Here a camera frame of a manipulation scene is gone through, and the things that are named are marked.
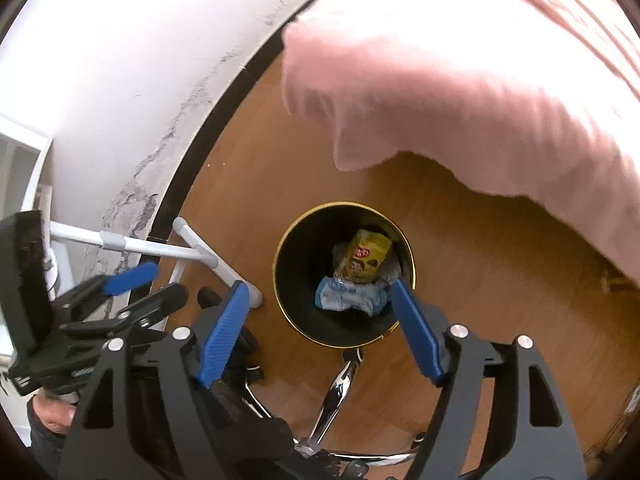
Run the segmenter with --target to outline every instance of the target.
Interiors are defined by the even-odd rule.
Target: wall stain
[[[280,3],[271,12],[268,12],[267,14],[264,15],[262,22],[268,27],[273,27],[274,23],[276,22],[276,18],[284,8],[285,8],[284,0],[280,0]]]
[[[242,54],[239,45],[226,52],[211,67],[209,72],[192,87],[187,99],[178,107],[178,111],[167,124],[156,149],[141,160],[131,179],[110,201],[100,222],[100,230],[112,231],[132,238],[146,239],[151,222],[158,209],[158,198],[164,195],[175,169],[174,162],[184,154],[184,150],[194,134],[190,119],[195,112],[213,105],[208,84],[218,74],[225,63]],[[104,251],[96,247],[87,247],[84,251],[84,274],[82,279],[96,274],[123,272],[138,264],[139,254]],[[126,295],[108,301],[96,312],[94,319],[106,319],[123,306]]]

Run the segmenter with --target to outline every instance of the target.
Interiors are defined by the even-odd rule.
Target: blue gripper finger
[[[213,327],[200,351],[198,381],[210,388],[222,377],[226,362],[238,340],[238,335],[249,313],[249,287],[245,282],[236,282],[225,300],[224,311]]]
[[[420,373],[440,386],[448,371],[442,365],[444,349],[441,349],[438,336],[428,325],[421,310],[433,308],[442,319],[444,316],[437,307],[418,304],[411,289],[401,280],[391,283],[391,305]]]
[[[158,266],[153,262],[145,262],[111,276],[104,284],[102,291],[107,296],[119,296],[128,290],[152,282],[156,276],[158,276]]]

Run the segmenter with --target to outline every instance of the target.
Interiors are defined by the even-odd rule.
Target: human hand
[[[33,396],[33,412],[49,431],[67,434],[76,414],[76,407],[64,400],[49,399],[44,390],[40,390]]]

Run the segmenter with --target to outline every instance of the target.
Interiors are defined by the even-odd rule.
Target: wooden floor
[[[584,450],[618,418],[640,376],[640,305],[600,290],[603,259],[570,228],[524,198],[471,192],[436,163],[401,155],[370,170],[338,172],[328,136],[293,120],[275,62],[226,127],[181,215],[264,293],[247,325],[262,345],[266,379],[255,385],[267,407],[304,435],[341,366],[288,325],[271,280],[274,252],[300,214],[324,202],[362,202],[389,216],[414,251],[417,293],[452,322],[479,336],[511,342],[529,334],[545,355],[569,406]],[[172,266],[163,262],[164,271]],[[170,327],[189,324],[203,285],[222,290],[213,273],[191,264],[183,283],[188,306]],[[323,445],[395,452],[430,420],[437,390],[418,374],[400,330],[365,349],[365,360]],[[467,468],[477,464],[491,385],[483,394]],[[402,478],[406,466],[369,474]]]

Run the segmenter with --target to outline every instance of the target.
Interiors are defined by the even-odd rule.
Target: trash
[[[334,276],[353,283],[372,283],[390,248],[391,240],[385,235],[359,229]]]
[[[341,312],[356,308],[377,316],[388,301],[386,290],[374,283],[351,283],[325,276],[316,289],[316,306],[323,310]]]
[[[344,258],[344,254],[347,252],[347,247],[349,247],[348,242],[342,242],[340,244],[335,244],[334,248],[331,249],[332,262],[334,263],[334,269],[337,269],[340,265],[340,262]]]
[[[387,255],[385,261],[380,265],[378,270],[378,279],[376,284],[384,288],[391,285],[393,280],[398,280],[402,277],[402,267],[400,266],[400,260],[398,255],[391,250]]]

